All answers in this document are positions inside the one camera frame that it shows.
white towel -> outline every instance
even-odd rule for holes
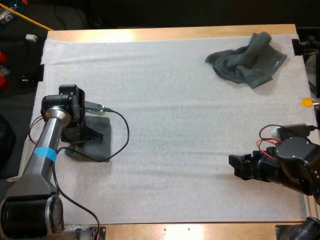
[[[272,36],[270,44],[288,57],[273,80],[256,89],[220,79],[205,63],[210,53],[246,45],[249,36],[91,44],[48,39],[33,118],[44,96],[77,84],[86,100],[122,113],[131,136],[110,163],[60,153],[62,190],[104,224],[303,220],[299,193],[243,181],[228,164],[228,155],[257,149],[267,124],[316,124],[313,109],[300,105],[310,91],[303,59],[294,56],[291,39],[297,37]],[[127,132],[121,118],[108,117],[114,153]],[[41,130],[35,126],[32,134]],[[319,143],[314,132],[310,138]],[[66,224],[95,223],[65,199],[63,205]]]

red object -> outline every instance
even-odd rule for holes
[[[0,90],[5,91],[8,87],[9,82],[3,76],[0,76]]]
[[[7,62],[7,56],[3,51],[0,51],[0,64],[4,65]]]

dark gray pad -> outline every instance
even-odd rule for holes
[[[95,159],[105,159],[110,156],[111,146],[111,125],[110,119],[102,116],[85,116],[86,125],[95,130],[96,132],[103,134],[102,140],[91,140],[86,143],[70,145],[80,153],[86,154]],[[86,157],[83,157],[77,153],[71,151],[65,151],[65,154],[76,160],[92,161]]]

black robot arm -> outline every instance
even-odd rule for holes
[[[320,205],[320,145],[312,143],[307,136],[313,126],[295,125],[294,129],[282,127],[275,146],[265,151],[256,150],[246,155],[230,155],[229,164],[234,175],[243,179],[274,182],[305,195],[313,195]],[[277,240],[319,240],[320,221],[308,217],[302,224],[277,225]]]

black bag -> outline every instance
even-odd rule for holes
[[[16,142],[16,135],[7,120],[0,115],[0,169],[8,161]]]

